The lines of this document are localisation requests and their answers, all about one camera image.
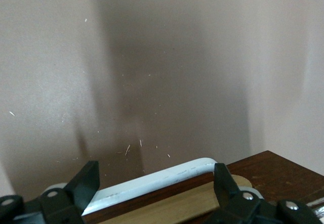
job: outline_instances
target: beige wall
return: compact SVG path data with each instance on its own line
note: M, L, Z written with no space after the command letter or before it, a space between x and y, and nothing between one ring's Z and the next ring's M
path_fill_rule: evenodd
M324 0L0 3L0 158L27 199L90 159L102 187L263 150L324 174Z

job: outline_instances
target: wooden table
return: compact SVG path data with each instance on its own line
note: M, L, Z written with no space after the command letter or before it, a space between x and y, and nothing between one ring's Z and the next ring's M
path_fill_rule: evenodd
M248 157L228 165L232 174L247 178L267 200L294 199L304 203L319 200L312 208L324 205L324 176L282 158L270 151ZM213 181L213 174L207 173L190 180L154 191L144 196L111 206L85 216L87 223L100 223L148 204L177 195L192 188ZM187 223L202 223L210 213Z

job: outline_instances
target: wall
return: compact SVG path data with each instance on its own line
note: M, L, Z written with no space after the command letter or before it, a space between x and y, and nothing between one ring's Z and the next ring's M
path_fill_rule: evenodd
M0 0L11 185L30 199L91 159L107 187L263 150L324 174L323 2Z

